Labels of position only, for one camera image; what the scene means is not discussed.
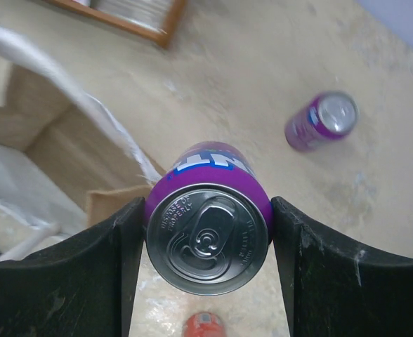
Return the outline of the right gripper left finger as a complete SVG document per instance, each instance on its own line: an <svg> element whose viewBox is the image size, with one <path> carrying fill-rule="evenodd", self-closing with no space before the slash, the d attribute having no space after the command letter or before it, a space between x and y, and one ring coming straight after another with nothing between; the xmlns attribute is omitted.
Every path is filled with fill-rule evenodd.
<svg viewBox="0 0 413 337"><path fill-rule="evenodd" d="M127 336L144 199L23 260L0 262L0 336Z"/></svg>

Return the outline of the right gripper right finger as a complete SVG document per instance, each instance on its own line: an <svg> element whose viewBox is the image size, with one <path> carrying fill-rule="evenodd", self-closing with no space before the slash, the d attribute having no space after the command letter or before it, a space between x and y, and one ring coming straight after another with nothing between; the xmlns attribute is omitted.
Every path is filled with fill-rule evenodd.
<svg viewBox="0 0 413 337"><path fill-rule="evenodd" d="M413 336L413 258L356 241L272 199L292 336Z"/></svg>

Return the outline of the canvas bag with rope handles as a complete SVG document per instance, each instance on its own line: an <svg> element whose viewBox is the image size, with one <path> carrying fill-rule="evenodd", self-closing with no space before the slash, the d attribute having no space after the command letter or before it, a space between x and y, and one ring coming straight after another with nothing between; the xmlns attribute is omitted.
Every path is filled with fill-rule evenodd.
<svg viewBox="0 0 413 337"><path fill-rule="evenodd" d="M148 195L161 171L113 114L47 53L0 25L11 64L0 103L0 208L22 224L0 262L22 260Z"/></svg>

